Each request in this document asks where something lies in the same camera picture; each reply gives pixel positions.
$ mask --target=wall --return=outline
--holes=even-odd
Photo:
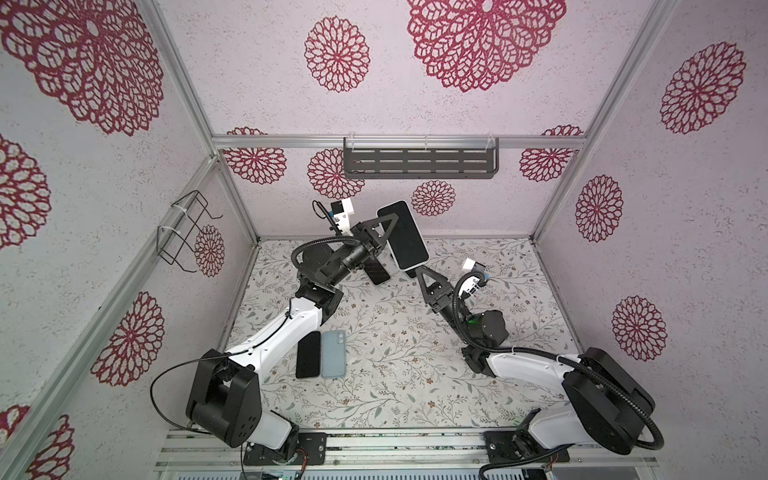
[[[583,344],[657,400],[670,479],[763,476],[767,22],[683,2],[540,244]]]
[[[179,229],[191,228],[191,245],[204,246],[200,262],[188,249],[179,256],[184,268],[197,272],[158,262],[137,296],[149,308],[127,315],[64,408],[74,428],[67,478],[148,478],[154,468],[168,424],[152,408],[149,385],[166,368],[217,347],[250,252],[250,240],[221,185],[217,174],[202,192],[208,210],[222,217],[203,214],[202,235],[189,221]],[[198,210],[190,209],[190,215]],[[134,363],[138,368],[131,369]],[[184,409],[195,369],[193,364],[169,372],[154,387],[160,410],[181,425],[187,424]]]
[[[134,4],[52,3],[0,2],[0,446],[206,157]],[[242,242],[234,234],[224,239],[234,243],[227,261],[239,274]],[[213,345],[233,275],[208,298],[213,322],[200,314],[209,310],[194,317],[179,310],[193,303],[174,290],[176,280],[153,276],[151,295],[170,337],[155,352],[156,365]],[[140,354],[135,375],[146,373],[151,358]],[[74,435],[83,439],[93,418],[103,429],[130,402],[145,411],[149,378],[141,377],[139,396],[116,387],[111,397],[93,393],[83,403],[92,407],[87,414],[69,409]],[[157,417],[149,423],[153,432],[165,428]],[[116,439],[141,443],[127,436],[135,432]],[[70,436],[62,425],[51,440],[62,458],[69,458]],[[49,467],[33,468],[33,478]]]
[[[218,134],[539,135],[583,133],[650,1],[159,3]],[[492,181],[428,185],[349,182],[338,151],[229,163],[262,235],[325,233],[310,201],[353,195],[360,219],[406,199],[424,234],[509,236],[532,232],[569,157],[506,150]]]

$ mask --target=red flower pattern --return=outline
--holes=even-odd
[[[69,460],[74,452],[72,436],[74,428],[69,425],[69,415],[58,419],[56,430],[48,434],[43,449],[27,468],[29,480],[61,480],[69,472]]]
[[[230,135],[265,135],[256,128],[238,127]],[[234,148],[222,150],[232,171],[255,184],[271,184],[286,173],[286,157],[282,148]]]
[[[216,276],[224,265],[224,240],[213,225],[206,225],[194,242],[194,258],[205,276]]]
[[[163,70],[131,0],[1,0],[0,31],[40,91],[79,121],[133,135],[159,115]]]
[[[645,298],[628,296],[620,301],[611,323],[621,349],[637,360],[653,360],[667,346],[667,324]]]
[[[454,200],[456,192],[453,187],[440,180],[424,182],[411,195],[413,209],[427,217],[444,214],[453,206]]]
[[[608,175],[588,181],[576,202],[576,226],[581,235],[591,242],[605,240],[619,225],[621,208],[619,183]]]
[[[91,367],[99,383],[126,386],[139,379],[163,346],[165,319],[157,300],[139,293]]]
[[[444,87],[488,90],[528,67],[565,0],[408,0],[414,55]]]
[[[312,77],[330,91],[349,91],[368,73],[371,59],[366,38],[345,18],[326,17],[317,22],[304,48]]]
[[[661,98],[661,121],[676,134],[711,124],[736,98],[744,68],[736,44],[722,41],[697,51],[672,75]]]
[[[11,434],[16,430],[16,425],[24,418],[24,415],[27,415],[28,411],[29,406],[14,405],[0,413],[0,449],[11,438]]]
[[[543,135],[582,135],[583,133],[579,127],[573,125],[558,125],[546,130]],[[573,153],[574,151],[570,148],[528,148],[520,157],[520,171],[524,177],[537,182],[560,177]]]
[[[307,165],[306,175],[315,190],[336,200],[354,197],[366,185],[365,180],[346,177],[343,153],[338,148],[317,152]]]
[[[50,197],[38,162],[0,135],[0,250],[37,234],[51,211]]]

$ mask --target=floral tabletop mat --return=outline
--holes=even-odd
[[[290,253],[300,244],[260,244],[229,346],[287,307],[298,287]],[[427,240],[427,245],[427,266],[452,283],[466,257],[488,266],[493,281],[469,305],[475,312],[504,313],[505,346],[576,352],[528,240]],[[416,280],[399,272],[389,253],[379,261],[392,279],[374,286],[362,270],[351,275],[341,283],[339,309],[320,328],[345,330],[346,375],[296,379],[294,347],[263,375],[263,408],[310,428],[511,426],[535,407],[566,402],[533,384],[474,374],[459,352],[463,344],[424,304]]]

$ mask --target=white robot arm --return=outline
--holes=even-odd
[[[335,313],[342,298],[336,285],[375,260],[398,221],[396,214],[388,214],[349,227],[351,204],[343,206],[344,218],[336,237],[305,243],[291,254],[300,286],[289,306],[245,342],[226,353],[211,349],[198,363],[187,417],[231,447],[245,441],[263,445],[264,455],[276,462],[286,462],[295,454],[298,425],[262,411],[260,378]],[[332,225],[339,226],[325,208],[321,210]],[[330,243],[342,245],[333,250]]]
[[[547,458],[547,453],[553,455],[572,444],[598,443],[623,455],[634,446],[661,448],[664,438],[650,420],[653,399],[606,352],[590,348],[582,355],[558,355],[501,347],[508,338],[502,312],[472,313],[465,304],[478,287],[485,286],[485,266],[467,259],[462,270],[465,274],[456,287],[426,266],[417,268],[416,276],[427,304],[467,343],[462,354],[470,369],[544,386],[570,400],[560,408],[531,411],[510,433],[509,444],[513,446],[509,458],[518,462],[492,468],[523,465],[537,455]],[[428,284],[426,278],[434,282]],[[638,439],[644,426],[653,435],[653,442]]]

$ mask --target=wire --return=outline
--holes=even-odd
[[[157,414],[159,416],[163,417],[163,420],[165,420],[166,422],[170,423],[171,425],[173,425],[177,429],[187,430],[188,432],[193,432],[193,433],[202,433],[202,434],[205,434],[205,435],[213,435],[212,433],[206,432],[205,430],[190,429],[188,427],[179,425],[178,423],[176,423],[173,420],[171,420],[168,417],[166,417],[160,411],[160,407],[157,406],[157,402],[155,402],[155,400],[154,400],[154,384],[160,379],[160,377],[162,377],[163,375],[165,375],[166,373],[170,372],[173,369],[179,368],[180,366],[189,365],[190,363],[202,362],[203,360],[226,359],[226,358],[229,358],[231,356],[241,355],[243,353],[248,353],[249,351],[252,351],[253,349],[259,348],[264,343],[266,343],[269,339],[271,339],[275,335],[275,333],[278,333],[280,331],[280,329],[282,329],[283,326],[286,324],[288,319],[292,319],[293,318],[291,316],[291,314],[290,314],[292,300],[293,300],[293,298],[289,298],[288,299],[288,313],[283,318],[283,322],[280,324],[280,326],[278,326],[277,329],[274,332],[272,332],[266,339],[262,340],[261,342],[259,342],[255,346],[251,346],[251,347],[243,350],[242,352],[232,352],[232,353],[226,353],[226,354],[224,354],[222,356],[208,356],[208,357],[203,357],[203,358],[194,359],[194,360],[187,360],[186,362],[182,362],[182,363],[179,363],[178,365],[174,365],[174,366],[170,367],[169,369],[165,369],[163,372],[161,372],[160,375],[154,377],[154,380],[152,380],[152,383],[149,385],[149,399],[152,401],[152,406],[154,407],[154,411],[157,412]]]
[[[177,429],[187,430],[188,432],[193,432],[193,433],[203,433],[205,435],[213,435],[210,432],[206,432],[205,430],[189,429],[188,427],[184,427],[182,425],[179,425],[178,423],[174,422],[173,420],[171,420],[168,417],[166,417],[165,415],[163,415],[163,413],[160,411],[160,408],[157,406],[157,402],[154,401],[154,384],[157,383],[157,381],[163,375],[165,375],[166,373],[170,372],[173,369],[179,368],[180,366],[189,365],[190,363],[202,362],[203,360],[226,359],[226,358],[231,357],[232,355],[240,355],[241,353],[245,353],[247,351],[248,350],[245,350],[243,352],[228,353],[228,354],[222,355],[222,356],[209,356],[209,357],[203,357],[201,359],[188,360],[186,362],[179,363],[178,365],[174,365],[174,366],[170,367],[169,369],[165,369],[160,375],[154,377],[154,380],[152,380],[152,383],[149,385],[149,399],[152,401],[152,406],[154,407],[154,411],[157,412],[157,414],[159,416],[163,417],[163,420],[165,420],[166,422],[170,423],[171,425],[173,425]]]
[[[299,472],[299,476],[296,477],[296,480],[301,480],[301,478],[304,476],[304,472],[306,471],[306,461],[309,457],[309,454],[306,452],[304,447],[299,447],[299,450],[301,451],[301,454],[304,455],[304,461],[301,464],[301,472]]]
[[[243,465],[243,443],[240,444],[240,470],[243,473],[243,480],[248,479],[248,475],[245,474],[245,465]]]
[[[511,467],[519,467],[519,466],[522,466],[522,465],[527,465],[527,464],[529,464],[529,463],[533,463],[533,462],[536,462],[536,461],[538,461],[538,460],[542,460],[542,459],[544,459],[544,458],[549,458],[549,459],[551,459],[551,458],[552,458],[552,456],[553,456],[555,453],[560,453],[560,452],[562,452],[562,451],[564,451],[564,450],[567,450],[567,449],[569,449],[569,448],[570,448],[570,447],[572,447],[572,446],[574,446],[574,444],[572,444],[572,443],[568,443],[568,444],[566,444],[566,445],[560,445],[560,446],[558,446],[558,447],[554,447],[554,448],[553,448],[553,449],[551,449],[551,450],[547,450],[546,452],[544,452],[544,453],[542,453],[542,454],[540,454],[540,455],[536,455],[535,457],[531,457],[531,458],[524,458],[524,459],[522,459],[522,460],[518,460],[518,461],[516,461],[516,462],[506,462],[506,463],[491,463],[491,464],[488,464],[488,465],[483,465],[482,467],[480,467],[480,472],[479,472],[479,474],[480,474],[480,479],[481,479],[481,480],[488,480],[488,477],[486,477],[486,476],[485,476],[485,473],[486,473],[488,470],[494,470],[494,469],[496,469],[496,468],[511,468]]]
[[[321,204],[319,201],[312,200],[312,210],[313,210],[313,212],[315,212],[315,216],[317,218],[326,218],[325,215],[321,215],[321,214],[317,213],[317,209],[315,208],[315,204],[319,204],[321,207],[323,206],[323,204]]]
[[[317,210],[315,210],[315,205],[320,207],[320,211],[323,212],[322,216],[318,215]],[[326,210],[323,204],[321,204],[317,200],[312,200],[312,210],[315,212],[315,215],[317,215],[319,218],[325,218],[326,220],[328,220],[328,223],[331,224],[331,230],[333,230],[333,232],[336,234],[337,237],[342,236],[341,230],[339,230],[339,226],[336,225],[336,222],[333,221],[333,215],[328,213],[328,210]]]

